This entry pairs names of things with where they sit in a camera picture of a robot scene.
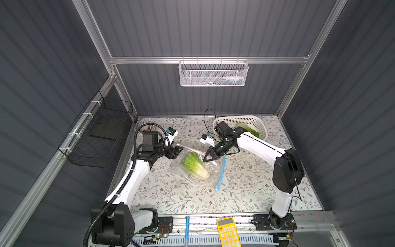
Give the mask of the clear zip-top bag pink seal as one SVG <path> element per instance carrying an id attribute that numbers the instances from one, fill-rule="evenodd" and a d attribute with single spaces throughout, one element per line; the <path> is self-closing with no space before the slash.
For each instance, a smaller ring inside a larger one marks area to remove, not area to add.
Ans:
<path id="1" fill-rule="evenodd" d="M 177 144 L 177 148 L 182 148 L 182 151 L 171 161 L 171 171 L 192 184 L 215 187 L 220 178 L 221 166 L 215 161 L 204 162 L 205 153 L 197 149 L 180 144 Z"/>

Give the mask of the chinese cabbage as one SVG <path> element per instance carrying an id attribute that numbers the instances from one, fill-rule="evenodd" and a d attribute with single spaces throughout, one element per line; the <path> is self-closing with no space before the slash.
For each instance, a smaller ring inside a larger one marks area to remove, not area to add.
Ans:
<path id="1" fill-rule="evenodd" d="M 252 131 L 252 128 L 250 128 L 246 123 L 243 123 L 243 122 L 238 123 L 238 124 L 237 124 L 237 127 L 242 127 L 242 128 L 244 128 L 244 129 L 246 129 L 248 132 L 251 132 L 251 131 Z"/>
<path id="2" fill-rule="evenodd" d="M 189 152 L 183 159 L 182 166 L 198 179 L 207 180 L 210 177 L 205 163 L 196 152 Z"/>
<path id="3" fill-rule="evenodd" d="M 255 131 L 254 129 L 250 128 L 248 125 L 245 125 L 244 127 L 249 133 L 251 133 L 253 136 L 260 138 L 260 133 L 258 131 Z"/>

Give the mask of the clear zip-top bag blue seal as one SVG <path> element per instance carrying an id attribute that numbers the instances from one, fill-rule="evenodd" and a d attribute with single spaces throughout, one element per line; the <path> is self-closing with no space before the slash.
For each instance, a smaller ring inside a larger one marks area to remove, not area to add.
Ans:
<path id="1" fill-rule="evenodd" d="M 211 161 L 211 162 L 204 162 L 207 170 L 210 173 L 210 177 L 207 180 L 201 180 L 196 177 L 194 177 L 190 172 L 188 172 L 183 166 L 182 168 L 184 171 L 190 176 L 193 177 L 194 179 L 197 179 L 199 183 L 201 183 L 204 186 L 211 187 L 213 190 L 218 190 L 218 184 L 220 183 L 220 178 L 222 176 L 222 160 L 220 162 L 217 161 Z"/>

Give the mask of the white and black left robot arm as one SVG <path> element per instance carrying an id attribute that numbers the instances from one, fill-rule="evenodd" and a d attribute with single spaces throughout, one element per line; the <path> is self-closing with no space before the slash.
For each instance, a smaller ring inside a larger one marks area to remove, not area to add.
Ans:
<path id="1" fill-rule="evenodd" d="M 133 214 L 129 204 L 154 163 L 163 156 L 169 160 L 176 159 L 183 147 L 172 145 L 178 135 L 174 128 L 164 129 L 159 124 L 156 124 L 159 131 L 143 133 L 143 143 L 139 145 L 137 136 L 143 127 L 145 124 L 135 131 L 134 153 L 128 171 L 105 201 L 92 208 L 91 224 L 83 238 L 82 246 L 87 247 L 92 242 L 110 247 L 127 247 L 136 244 L 133 237 L 139 231 L 157 227 L 156 209 L 143 208 Z"/>

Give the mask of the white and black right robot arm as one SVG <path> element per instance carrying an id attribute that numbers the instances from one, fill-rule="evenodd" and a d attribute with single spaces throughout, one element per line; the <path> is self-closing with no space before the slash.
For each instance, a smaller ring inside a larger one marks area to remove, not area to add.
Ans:
<path id="1" fill-rule="evenodd" d="M 210 145 L 203 161 L 216 161 L 222 156 L 230 155 L 229 150 L 236 147 L 253 153 L 271 165 L 276 195 L 267 220 L 274 230 L 288 227 L 291 203 L 294 197 L 300 197 L 298 185 L 304 177 L 304 169 L 298 152 L 293 148 L 285 150 L 271 145 L 254 136 L 245 127 L 237 126 L 233 129 L 224 121 L 215 126 L 215 131 L 219 136 L 218 143 L 215 143 L 209 133 L 201 136 L 200 142 Z"/>

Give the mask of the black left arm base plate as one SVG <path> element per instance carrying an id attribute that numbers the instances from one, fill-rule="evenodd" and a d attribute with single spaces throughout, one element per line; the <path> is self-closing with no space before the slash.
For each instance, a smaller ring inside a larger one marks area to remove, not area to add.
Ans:
<path id="1" fill-rule="evenodd" d="M 159 217 L 157 227 L 154 228 L 155 234 L 170 234 L 173 229 L 173 217 Z"/>

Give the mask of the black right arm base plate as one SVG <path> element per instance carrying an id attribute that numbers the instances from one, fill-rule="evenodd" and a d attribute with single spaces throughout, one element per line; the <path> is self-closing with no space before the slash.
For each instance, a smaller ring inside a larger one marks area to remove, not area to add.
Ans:
<path id="1" fill-rule="evenodd" d="M 298 227 L 292 214 L 288 213 L 284 218 L 279 218 L 276 214 L 255 214 L 251 224 L 257 231 L 269 230 L 296 230 Z"/>

